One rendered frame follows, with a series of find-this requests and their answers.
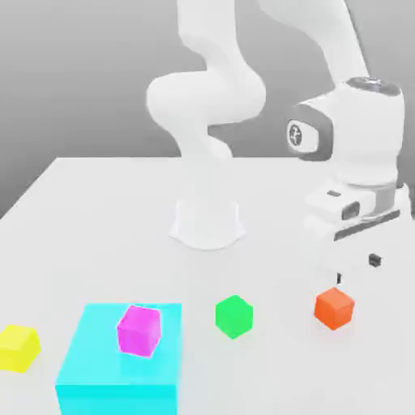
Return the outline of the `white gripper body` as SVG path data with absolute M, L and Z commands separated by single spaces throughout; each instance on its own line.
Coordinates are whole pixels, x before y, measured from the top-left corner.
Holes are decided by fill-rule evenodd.
M 369 266 L 369 256 L 382 258 L 382 265 L 409 261 L 414 251 L 414 219 L 407 212 L 398 218 L 362 230 L 332 245 L 332 269 L 356 272 Z

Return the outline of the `small orange cube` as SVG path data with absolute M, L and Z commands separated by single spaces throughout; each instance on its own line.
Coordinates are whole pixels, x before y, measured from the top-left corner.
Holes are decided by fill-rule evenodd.
M 316 297 L 314 316 L 332 331 L 349 323 L 355 301 L 338 288 L 331 288 Z

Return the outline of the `small green cube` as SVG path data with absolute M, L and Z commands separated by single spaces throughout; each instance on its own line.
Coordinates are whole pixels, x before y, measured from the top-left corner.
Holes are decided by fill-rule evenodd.
M 215 307 L 216 326 L 234 340 L 253 327 L 253 306 L 238 295 L 227 297 Z

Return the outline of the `small magenta cube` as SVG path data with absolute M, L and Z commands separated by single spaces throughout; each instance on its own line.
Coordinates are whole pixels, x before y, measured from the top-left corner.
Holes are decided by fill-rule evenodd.
M 130 305 L 117 326 L 122 353 L 150 358 L 162 336 L 161 312 L 146 306 Z

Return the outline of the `small yellow cube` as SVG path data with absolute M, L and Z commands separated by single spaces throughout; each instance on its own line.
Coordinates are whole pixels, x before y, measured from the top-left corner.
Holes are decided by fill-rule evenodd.
M 35 328 L 9 324 L 0 332 L 0 370 L 25 373 L 40 351 Z

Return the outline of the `large cyan box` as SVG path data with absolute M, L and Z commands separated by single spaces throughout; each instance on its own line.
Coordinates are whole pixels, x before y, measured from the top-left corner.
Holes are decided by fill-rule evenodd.
M 55 382 L 61 415 L 178 415 L 182 306 L 155 304 L 162 336 L 150 358 L 122 353 L 125 303 L 84 307 Z

